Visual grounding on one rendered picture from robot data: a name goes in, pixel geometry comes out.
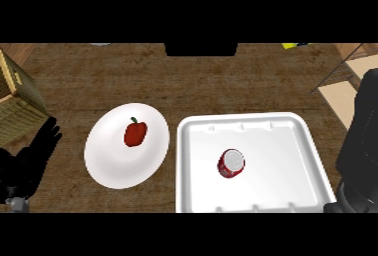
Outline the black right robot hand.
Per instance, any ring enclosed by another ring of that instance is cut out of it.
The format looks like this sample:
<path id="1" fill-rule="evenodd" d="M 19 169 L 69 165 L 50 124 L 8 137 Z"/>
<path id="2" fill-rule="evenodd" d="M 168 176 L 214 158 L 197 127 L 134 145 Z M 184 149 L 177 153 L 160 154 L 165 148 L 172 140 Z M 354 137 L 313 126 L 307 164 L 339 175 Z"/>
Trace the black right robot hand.
<path id="1" fill-rule="evenodd" d="M 324 204 L 323 212 L 378 213 L 378 68 L 363 75 L 335 168 L 336 201 Z"/>

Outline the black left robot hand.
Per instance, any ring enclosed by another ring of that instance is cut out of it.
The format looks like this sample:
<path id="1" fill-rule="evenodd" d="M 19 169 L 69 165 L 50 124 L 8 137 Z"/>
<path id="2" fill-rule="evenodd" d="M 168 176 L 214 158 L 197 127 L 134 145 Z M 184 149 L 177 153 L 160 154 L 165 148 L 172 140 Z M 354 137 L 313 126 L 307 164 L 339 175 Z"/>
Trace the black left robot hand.
<path id="1" fill-rule="evenodd" d="M 16 155 L 0 148 L 0 204 L 14 197 L 28 199 L 38 188 L 47 161 L 62 138 L 56 118 L 50 117 Z"/>

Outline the white rectangular tray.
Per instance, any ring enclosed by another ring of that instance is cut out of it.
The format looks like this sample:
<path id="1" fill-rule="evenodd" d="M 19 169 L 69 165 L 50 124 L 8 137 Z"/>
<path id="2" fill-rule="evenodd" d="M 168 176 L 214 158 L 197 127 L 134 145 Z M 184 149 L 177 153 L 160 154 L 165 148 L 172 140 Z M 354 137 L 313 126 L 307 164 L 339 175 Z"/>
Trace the white rectangular tray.
<path id="1" fill-rule="evenodd" d="M 243 171 L 224 178 L 222 152 Z M 191 116 L 177 127 L 175 211 L 320 213 L 335 196 L 302 118 L 290 112 Z"/>

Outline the wicker basket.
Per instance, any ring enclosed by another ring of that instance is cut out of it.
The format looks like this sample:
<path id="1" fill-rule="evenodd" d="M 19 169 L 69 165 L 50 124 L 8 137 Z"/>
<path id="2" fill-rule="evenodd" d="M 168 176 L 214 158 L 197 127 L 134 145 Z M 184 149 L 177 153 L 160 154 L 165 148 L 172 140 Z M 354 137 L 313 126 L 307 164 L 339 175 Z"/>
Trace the wicker basket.
<path id="1" fill-rule="evenodd" d="M 48 118 L 33 79 L 0 48 L 0 147 Z"/>

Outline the white oval plate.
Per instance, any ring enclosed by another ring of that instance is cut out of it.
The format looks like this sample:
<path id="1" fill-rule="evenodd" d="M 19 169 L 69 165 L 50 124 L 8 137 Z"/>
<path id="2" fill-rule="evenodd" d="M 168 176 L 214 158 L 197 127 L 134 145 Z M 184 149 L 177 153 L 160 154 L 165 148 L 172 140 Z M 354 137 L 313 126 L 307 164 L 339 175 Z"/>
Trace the white oval plate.
<path id="1" fill-rule="evenodd" d="M 146 124 L 137 146 L 127 146 L 124 135 L 131 124 Z M 169 144 L 166 121 L 159 111 L 141 103 L 115 107 L 97 120 L 87 136 L 84 163 L 94 181 L 107 188 L 140 184 L 158 170 Z"/>

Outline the red bell pepper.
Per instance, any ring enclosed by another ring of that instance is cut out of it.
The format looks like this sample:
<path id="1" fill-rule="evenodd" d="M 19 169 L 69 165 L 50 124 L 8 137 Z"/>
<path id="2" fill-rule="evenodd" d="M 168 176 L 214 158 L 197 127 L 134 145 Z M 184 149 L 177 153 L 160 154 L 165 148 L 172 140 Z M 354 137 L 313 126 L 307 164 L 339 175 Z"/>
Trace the red bell pepper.
<path id="1" fill-rule="evenodd" d="M 128 147 L 135 147 L 141 144 L 147 133 L 147 125 L 144 122 L 138 122 L 134 117 L 129 118 L 131 123 L 125 128 L 124 144 Z"/>

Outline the yellow object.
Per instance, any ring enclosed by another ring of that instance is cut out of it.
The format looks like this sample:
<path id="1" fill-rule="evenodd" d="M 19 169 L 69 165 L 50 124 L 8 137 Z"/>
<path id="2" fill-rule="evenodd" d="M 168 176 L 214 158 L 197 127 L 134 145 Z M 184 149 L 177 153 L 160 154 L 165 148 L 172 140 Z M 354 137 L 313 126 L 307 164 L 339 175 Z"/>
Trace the yellow object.
<path id="1" fill-rule="evenodd" d="M 305 46 L 308 44 L 310 43 L 282 43 L 282 47 L 285 50 L 287 50 L 287 49 L 293 49 L 296 47 Z"/>

